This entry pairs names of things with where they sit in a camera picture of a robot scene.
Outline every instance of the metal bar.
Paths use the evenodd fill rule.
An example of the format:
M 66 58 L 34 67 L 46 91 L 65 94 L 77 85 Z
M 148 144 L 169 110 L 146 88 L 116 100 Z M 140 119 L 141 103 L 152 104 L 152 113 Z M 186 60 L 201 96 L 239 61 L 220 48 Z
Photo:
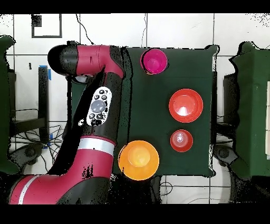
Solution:
M 44 125 L 39 126 L 40 140 L 49 142 L 49 81 L 48 69 L 38 68 L 38 118 L 44 119 Z
M 8 73 L 9 78 L 9 100 L 11 104 L 10 118 L 16 117 L 16 107 L 15 107 L 15 82 L 16 74 L 14 71 Z
M 20 121 L 12 122 L 11 128 L 10 128 L 10 136 L 15 136 L 22 132 L 27 132 L 29 130 L 34 130 L 40 127 L 44 127 L 45 123 L 46 123 L 45 118 L 20 120 Z

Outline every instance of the grout line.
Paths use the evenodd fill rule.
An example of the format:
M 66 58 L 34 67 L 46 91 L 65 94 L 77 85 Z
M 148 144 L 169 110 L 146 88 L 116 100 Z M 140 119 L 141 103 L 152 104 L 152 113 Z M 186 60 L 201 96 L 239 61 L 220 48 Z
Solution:
M 49 120 L 49 122 L 68 122 L 67 120 Z
M 81 44 L 81 14 L 79 14 L 79 21 L 80 21 L 80 44 Z
M 15 28 L 14 28 L 14 14 L 13 14 L 13 39 L 15 39 L 14 35 L 15 35 Z M 13 45 L 13 70 L 15 70 L 15 45 Z M 17 150 L 16 136 L 15 136 L 15 150 Z
M 215 38 L 215 14 L 213 15 L 213 44 L 214 44 L 214 38 Z
M 209 188 L 209 186 L 181 186 L 181 185 L 173 185 L 172 187 L 179 187 L 179 188 Z M 211 188 L 230 188 L 230 186 L 210 186 Z
M 209 200 L 208 200 L 209 204 L 210 204 L 210 195 L 211 195 L 211 178 L 209 178 Z
M 47 54 L 7 54 L 7 56 L 47 56 Z
M 235 55 L 217 55 L 217 57 L 234 57 Z
M 48 54 L 6 54 L 7 56 L 47 56 Z M 217 57 L 234 57 L 235 55 L 217 55 Z
M 147 47 L 148 13 L 146 14 L 146 47 Z

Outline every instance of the black frame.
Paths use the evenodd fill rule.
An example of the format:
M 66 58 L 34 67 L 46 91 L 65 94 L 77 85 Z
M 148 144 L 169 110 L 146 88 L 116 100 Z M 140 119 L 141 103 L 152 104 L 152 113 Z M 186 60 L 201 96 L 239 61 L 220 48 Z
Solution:
M 12 79 L 9 81 L 10 96 L 11 96 L 11 111 L 15 109 L 15 80 L 16 74 L 10 72 Z M 49 82 L 47 68 L 38 68 L 38 118 L 29 120 L 20 120 L 11 122 L 10 136 L 15 136 L 19 133 L 28 130 L 39 128 L 40 140 L 46 144 L 49 142 Z
M 35 27 L 41 27 L 41 21 L 39 23 L 35 23 L 34 20 L 35 19 L 41 20 L 41 15 L 31 15 L 31 19 L 32 19 L 32 38 L 62 38 L 62 14 L 59 14 L 59 35 L 35 36 Z

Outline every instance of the table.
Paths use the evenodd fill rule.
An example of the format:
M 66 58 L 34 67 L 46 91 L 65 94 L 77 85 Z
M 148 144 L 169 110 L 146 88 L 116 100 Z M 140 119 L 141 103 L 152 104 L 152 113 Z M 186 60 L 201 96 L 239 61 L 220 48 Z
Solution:
M 169 67 L 163 73 L 151 76 L 140 66 L 140 57 L 147 49 L 127 50 L 131 66 L 125 54 L 126 76 L 122 85 L 113 173 L 121 172 L 117 161 L 121 148 L 127 142 L 144 140 L 158 151 L 160 164 L 156 175 L 213 176 L 209 168 L 209 145 L 213 131 L 210 131 L 213 55 L 217 53 L 217 46 L 211 45 L 206 49 L 161 49 L 168 58 Z M 85 85 L 72 83 L 72 114 L 84 88 Z M 200 117 L 192 123 L 180 123 L 169 113 L 170 97 L 182 88 L 197 91 L 204 102 Z M 170 146 L 170 136 L 178 129 L 189 131 L 194 139 L 192 148 L 185 153 L 178 153 Z

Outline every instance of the pink cup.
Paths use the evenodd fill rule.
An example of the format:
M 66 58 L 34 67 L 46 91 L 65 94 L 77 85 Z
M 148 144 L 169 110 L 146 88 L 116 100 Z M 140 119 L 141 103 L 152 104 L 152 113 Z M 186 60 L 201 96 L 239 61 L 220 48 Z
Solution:
M 141 55 L 141 67 L 148 74 L 159 74 L 167 67 L 167 57 L 159 49 L 150 49 Z

